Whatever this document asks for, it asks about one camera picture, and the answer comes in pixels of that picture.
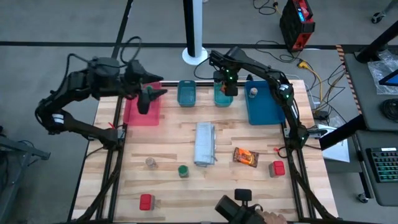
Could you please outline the red-lid spice tin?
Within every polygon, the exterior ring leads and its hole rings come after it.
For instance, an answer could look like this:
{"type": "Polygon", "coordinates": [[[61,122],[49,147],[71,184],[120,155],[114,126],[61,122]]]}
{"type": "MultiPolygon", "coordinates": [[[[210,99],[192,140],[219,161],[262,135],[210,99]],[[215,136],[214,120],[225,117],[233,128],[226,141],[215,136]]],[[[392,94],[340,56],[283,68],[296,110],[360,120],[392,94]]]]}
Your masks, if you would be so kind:
{"type": "Polygon", "coordinates": [[[139,210],[150,211],[154,209],[155,196],[152,194],[142,194],[139,201],[139,210]]]}
{"type": "Polygon", "coordinates": [[[283,161],[273,161],[269,164],[269,173],[272,178],[285,175],[285,167],[283,161]]]}

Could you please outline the grey desk with black edge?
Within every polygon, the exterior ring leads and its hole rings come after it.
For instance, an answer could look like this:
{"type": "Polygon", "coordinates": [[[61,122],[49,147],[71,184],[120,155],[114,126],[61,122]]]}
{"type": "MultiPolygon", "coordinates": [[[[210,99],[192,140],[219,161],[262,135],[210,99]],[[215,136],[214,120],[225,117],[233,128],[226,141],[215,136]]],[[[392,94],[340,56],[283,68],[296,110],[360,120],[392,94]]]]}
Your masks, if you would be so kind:
{"type": "Polygon", "coordinates": [[[366,153],[367,148],[398,148],[398,134],[382,131],[356,131],[354,139],[359,160],[363,163],[376,202],[382,206],[398,207],[398,182],[377,182],[366,153]]]}

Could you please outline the white pole with round base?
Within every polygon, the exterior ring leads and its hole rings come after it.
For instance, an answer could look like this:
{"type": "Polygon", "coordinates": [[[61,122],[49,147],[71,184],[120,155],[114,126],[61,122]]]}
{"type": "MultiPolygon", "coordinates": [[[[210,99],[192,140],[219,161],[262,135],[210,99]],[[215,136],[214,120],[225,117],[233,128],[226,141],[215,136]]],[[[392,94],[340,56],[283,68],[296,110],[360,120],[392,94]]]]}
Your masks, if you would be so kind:
{"type": "Polygon", "coordinates": [[[203,47],[203,0],[183,0],[187,46],[182,58],[189,65],[198,65],[208,57],[203,47]]]}

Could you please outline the person's hand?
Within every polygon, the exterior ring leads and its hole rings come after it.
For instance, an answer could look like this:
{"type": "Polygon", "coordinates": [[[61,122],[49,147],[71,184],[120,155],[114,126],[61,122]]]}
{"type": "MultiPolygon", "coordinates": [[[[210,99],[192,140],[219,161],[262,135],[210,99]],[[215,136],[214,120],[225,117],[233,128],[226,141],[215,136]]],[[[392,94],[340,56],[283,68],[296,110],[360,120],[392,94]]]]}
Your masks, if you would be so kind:
{"type": "Polygon", "coordinates": [[[256,212],[264,219],[266,224],[288,224],[286,218],[282,214],[256,210],[256,212]]]}

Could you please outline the red and black toolbox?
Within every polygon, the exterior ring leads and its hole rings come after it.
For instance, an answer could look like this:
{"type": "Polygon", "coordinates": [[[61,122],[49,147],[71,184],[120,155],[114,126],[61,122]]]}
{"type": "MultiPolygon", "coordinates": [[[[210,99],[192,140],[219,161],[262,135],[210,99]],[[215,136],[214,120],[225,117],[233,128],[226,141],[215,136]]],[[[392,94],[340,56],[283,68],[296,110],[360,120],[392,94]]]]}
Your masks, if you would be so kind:
{"type": "Polygon", "coordinates": [[[315,31],[313,12],[307,0],[288,0],[279,27],[289,52],[302,51],[315,31]]]}

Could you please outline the clear plastic bag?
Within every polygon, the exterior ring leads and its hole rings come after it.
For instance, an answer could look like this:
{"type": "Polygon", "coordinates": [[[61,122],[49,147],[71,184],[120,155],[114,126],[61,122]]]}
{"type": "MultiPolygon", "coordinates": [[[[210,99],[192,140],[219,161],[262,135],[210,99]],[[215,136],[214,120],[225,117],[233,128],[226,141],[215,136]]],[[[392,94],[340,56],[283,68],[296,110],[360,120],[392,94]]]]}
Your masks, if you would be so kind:
{"type": "Polygon", "coordinates": [[[376,53],[377,61],[368,62],[378,95],[398,95],[398,86],[380,85],[379,81],[398,69],[398,50],[383,50],[376,53]]]}

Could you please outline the blue flat panel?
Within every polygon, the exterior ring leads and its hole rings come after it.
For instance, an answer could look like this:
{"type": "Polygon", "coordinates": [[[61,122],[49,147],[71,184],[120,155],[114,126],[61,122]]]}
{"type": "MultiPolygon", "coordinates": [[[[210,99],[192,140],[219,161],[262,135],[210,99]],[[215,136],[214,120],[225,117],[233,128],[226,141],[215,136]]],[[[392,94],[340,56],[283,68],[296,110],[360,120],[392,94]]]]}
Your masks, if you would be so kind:
{"type": "Polygon", "coordinates": [[[379,80],[379,84],[385,86],[398,86],[398,69],[379,80]]]}

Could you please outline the black slanted frame bar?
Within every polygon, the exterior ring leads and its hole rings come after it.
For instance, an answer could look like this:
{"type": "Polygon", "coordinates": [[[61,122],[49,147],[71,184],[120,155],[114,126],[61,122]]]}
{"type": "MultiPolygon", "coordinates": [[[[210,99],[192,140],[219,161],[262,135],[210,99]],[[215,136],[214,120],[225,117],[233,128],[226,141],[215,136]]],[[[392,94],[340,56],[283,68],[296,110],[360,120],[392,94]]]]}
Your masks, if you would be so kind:
{"type": "Polygon", "coordinates": [[[363,115],[358,115],[357,117],[351,119],[346,124],[337,128],[336,130],[324,135],[320,138],[321,150],[328,149],[333,145],[351,137],[357,130],[366,129],[366,124],[364,122],[363,115]]]}
{"type": "Polygon", "coordinates": [[[372,60],[377,60],[377,51],[397,36],[398,20],[393,23],[393,25],[391,25],[386,31],[384,31],[378,38],[376,38],[372,43],[362,49],[360,53],[357,54],[356,60],[361,63],[367,63],[372,60]]]}

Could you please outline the black backlit keyboard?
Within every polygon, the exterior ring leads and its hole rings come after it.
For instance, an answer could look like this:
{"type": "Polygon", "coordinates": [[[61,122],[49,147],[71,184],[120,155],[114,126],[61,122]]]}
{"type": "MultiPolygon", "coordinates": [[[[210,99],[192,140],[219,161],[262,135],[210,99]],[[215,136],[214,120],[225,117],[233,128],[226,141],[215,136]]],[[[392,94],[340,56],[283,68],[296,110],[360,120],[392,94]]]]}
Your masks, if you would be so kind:
{"type": "Polygon", "coordinates": [[[366,153],[377,182],[398,182],[398,148],[367,148],[366,153]]]}

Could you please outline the light teal plastic bin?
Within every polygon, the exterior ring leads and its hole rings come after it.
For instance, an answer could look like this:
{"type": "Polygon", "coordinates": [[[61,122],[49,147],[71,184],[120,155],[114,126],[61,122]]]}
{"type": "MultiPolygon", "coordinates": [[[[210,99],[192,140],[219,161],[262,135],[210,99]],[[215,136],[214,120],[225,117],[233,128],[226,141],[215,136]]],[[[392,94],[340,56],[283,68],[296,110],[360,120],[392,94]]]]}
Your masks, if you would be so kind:
{"type": "Polygon", "coordinates": [[[214,102],[217,107],[229,107],[233,102],[232,96],[226,96],[221,91],[222,84],[221,83],[214,83],[214,102]]]}

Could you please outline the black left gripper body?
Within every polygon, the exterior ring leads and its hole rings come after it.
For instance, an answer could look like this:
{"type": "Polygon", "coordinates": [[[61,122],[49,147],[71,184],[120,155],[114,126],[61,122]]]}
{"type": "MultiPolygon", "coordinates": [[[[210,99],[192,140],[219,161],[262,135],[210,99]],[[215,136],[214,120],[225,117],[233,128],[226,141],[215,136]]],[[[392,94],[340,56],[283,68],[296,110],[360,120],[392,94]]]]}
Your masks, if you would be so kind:
{"type": "Polygon", "coordinates": [[[127,98],[135,98],[141,91],[142,79],[145,74],[144,67],[138,60],[130,60],[124,73],[124,87],[127,98]]]}

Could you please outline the white paper sheet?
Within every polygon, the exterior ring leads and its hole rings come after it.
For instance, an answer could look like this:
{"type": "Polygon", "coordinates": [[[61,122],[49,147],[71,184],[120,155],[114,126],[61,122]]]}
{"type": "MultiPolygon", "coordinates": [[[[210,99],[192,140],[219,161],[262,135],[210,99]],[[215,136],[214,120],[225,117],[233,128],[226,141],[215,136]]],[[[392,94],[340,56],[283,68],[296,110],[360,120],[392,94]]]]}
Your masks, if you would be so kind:
{"type": "Polygon", "coordinates": [[[340,162],[350,162],[348,140],[345,139],[335,145],[322,150],[324,159],[331,159],[340,162]]]}

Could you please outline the black metal stand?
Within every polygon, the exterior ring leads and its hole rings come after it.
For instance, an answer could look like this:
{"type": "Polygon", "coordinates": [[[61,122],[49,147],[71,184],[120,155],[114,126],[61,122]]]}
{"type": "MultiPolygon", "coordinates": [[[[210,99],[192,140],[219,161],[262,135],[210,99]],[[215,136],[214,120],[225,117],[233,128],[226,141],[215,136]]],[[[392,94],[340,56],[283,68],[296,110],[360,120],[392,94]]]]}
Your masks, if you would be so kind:
{"type": "Polygon", "coordinates": [[[30,141],[14,141],[0,126],[0,224],[5,224],[31,157],[48,160],[50,153],[37,149],[30,141]]]}

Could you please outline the black aluminium table frame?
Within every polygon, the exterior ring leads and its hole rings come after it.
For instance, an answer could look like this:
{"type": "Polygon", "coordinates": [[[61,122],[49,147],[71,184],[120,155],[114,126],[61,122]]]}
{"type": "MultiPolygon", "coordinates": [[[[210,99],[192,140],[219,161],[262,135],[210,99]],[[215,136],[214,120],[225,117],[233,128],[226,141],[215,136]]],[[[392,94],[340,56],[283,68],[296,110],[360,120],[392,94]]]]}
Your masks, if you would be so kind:
{"type": "Polygon", "coordinates": [[[284,95],[281,108],[289,124],[289,132],[284,138],[284,142],[298,220],[309,223],[338,220],[321,204],[310,188],[302,152],[309,134],[307,128],[300,121],[299,108],[292,93],[284,95]],[[304,216],[300,197],[301,190],[305,193],[310,215],[308,218],[304,216]]]}
{"type": "Polygon", "coordinates": [[[112,131],[116,131],[118,145],[114,146],[111,149],[108,149],[106,160],[104,163],[104,171],[100,191],[95,199],[92,201],[90,206],[85,210],[84,214],[82,214],[77,219],[72,219],[74,206],[78,196],[78,189],[81,185],[83,169],[87,158],[85,156],[82,163],[79,180],[76,185],[70,213],[68,216],[68,222],[65,224],[113,224],[127,133],[127,125],[124,123],[119,123],[122,105],[123,98],[119,96],[116,102],[113,119],[113,125],[115,126],[115,128],[111,129],[112,131]],[[106,218],[103,218],[105,199],[110,189],[111,195],[109,200],[108,216],[106,218]]]}

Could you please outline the grey desk top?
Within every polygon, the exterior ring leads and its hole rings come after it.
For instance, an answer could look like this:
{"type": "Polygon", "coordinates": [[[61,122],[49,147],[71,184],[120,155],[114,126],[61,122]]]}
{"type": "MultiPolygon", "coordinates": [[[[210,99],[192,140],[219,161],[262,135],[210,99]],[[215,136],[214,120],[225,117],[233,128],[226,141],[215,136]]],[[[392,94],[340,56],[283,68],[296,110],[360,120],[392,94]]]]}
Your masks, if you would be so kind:
{"type": "Polygon", "coordinates": [[[368,66],[358,62],[355,54],[345,54],[344,59],[367,129],[398,132],[398,123],[384,117],[379,109],[383,101],[398,95],[378,95],[368,66]]]}

